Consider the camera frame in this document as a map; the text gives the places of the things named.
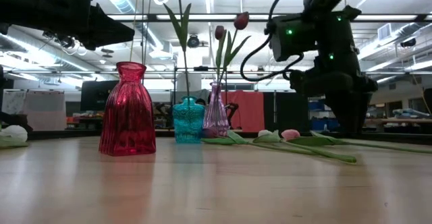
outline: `tulip stem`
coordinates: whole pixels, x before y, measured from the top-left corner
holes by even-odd
[[[180,8],[180,22],[183,21],[183,9],[182,9],[182,0],[178,0],[178,5]],[[187,34],[183,34],[182,38],[179,39],[185,39],[187,38]],[[182,50],[183,50],[183,58],[184,58],[184,67],[185,67],[185,75],[186,75],[186,94],[188,95],[188,107],[190,105],[189,102],[189,97],[190,97],[190,93],[189,93],[189,75],[188,75],[188,63],[186,61],[186,41],[184,41],[184,46],[182,46]]]

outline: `table surface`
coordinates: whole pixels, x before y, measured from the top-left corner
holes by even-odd
[[[158,138],[155,155],[109,157],[98,153],[98,143],[98,137],[43,140],[0,150],[0,223],[432,220],[431,155],[332,148],[357,157],[358,164],[349,165],[253,146],[176,145],[173,138]]]

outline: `turquoise glass vase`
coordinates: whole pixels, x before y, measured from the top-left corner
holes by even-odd
[[[193,96],[184,96],[183,103],[174,105],[173,119],[177,143],[200,144],[205,107],[196,104]]]

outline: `tulip leaf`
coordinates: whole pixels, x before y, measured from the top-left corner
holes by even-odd
[[[332,142],[326,138],[321,137],[299,137],[292,140],[287,140],[290,143],[298,144],[301,146],[333,146],[335,142]]]
[[[223,60],[223,69],[226,69],[226,67],[230,64],[230,57],[231,57],[231,50],[232,50],[232,37],[231,32],[228,31],[228,44],[227,49],[225,51],[225,59]]]
[[[346,144],[343,140],[336,139],[336,138],[331,137],[331,136],[324,136],[324,135],[322,135],[322,134],[320,134],[320,133],[316,133],[316,132],[314,132],[314,131],[312,131],[312,130],[310,131],[310,133],[312,134],[312,136],[314,136],[314,137],[316,137],[316,138],[323,138],[323,139],[326,139],[326,140],[332,142],[333,144],[337,144],[337,145],[343,145],[343,144]]]
[[[237,55],[238,51],[240,51],[240,49],[243,47],[243,45],[246,43],[246,41],[250,38],[250,36],[247,36],[241,43],[240,45],[237,46],[236,49],[234,49],[234,52],[231,53],[230,59],[229,61],[232,61],[232,59],[234,59],[234,57]]]
[[[182,46],[182,48],[186,48],[186,41],[182,40],[182,38],[183,38],[182,27],[178,24],[178,20],[176,18],[176,15],[174,15],[174,12],[166,4],[163,4],[163,6],[165,7],[165,9],[168,12],[169,19],[171,20],[171,23],[173,24],[174,30],[176,31],[175,33],[177,34],[177,38],[180,42],[180,45]]]
[[[218,76],[219,76],[219,73],[221,71],[222,51],[223,51],[223,44],[225,43],[226,35],[227,35],[227,30],[223,31],[223,36],[219,40],[219,47],[217,48],[217,53],[216,53],[216,68],[217,68],[217,75]]]
[[[237,144],[248,144],[247,140],[245,140],[243,137],[239,136],[232,130],[228,130],[228,137],[231,138],[231,140],[235,141]]]
[[[202,142],[207,144],[234,145],[237,144],[234,140],[228,137],[223,138],[202,138]]]
[[[265,134],[263,136],[259,136],[255,138],[252,142],[254,143],[278,143],[281,141],[279,137],[279,131],[276,130],[272,134]]]
[[[192,4],[189,3],[189,5],[186,7],[186,10],[184,11],[183,18],[182,18],[182,32],[183,37],[181,38],[183,40],[183,51],[186,51],[186,43],[188,41],[188,25],[189,25],[189,14],[190,14],[190,8],[192,7]]]
[[[313,146],[302,146],[299,144],[294,144],[291,142],[285,142],[282,141],[283,143],[287,144],[288,146],[293,146],[293,147],[297,147],[303,150],[309,150],[311,152],[317,153],[318,155],[324,156],[324,157],[329,157],[329,158],[333,158],[333,159],[337,159],[339,161],[343,161],[346,163],[356,163],[357,159],[353,156],[348,156],[348,155],[341,155],[341,154],[335,154],[326,150],[320,150],[320,149],[316,149]]]

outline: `red glass vase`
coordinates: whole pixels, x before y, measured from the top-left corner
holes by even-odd
[[[120,82],[107,99],[99,151],[111,156],[156,152],[153,105],[141,84],[146,66],[119,62]]]

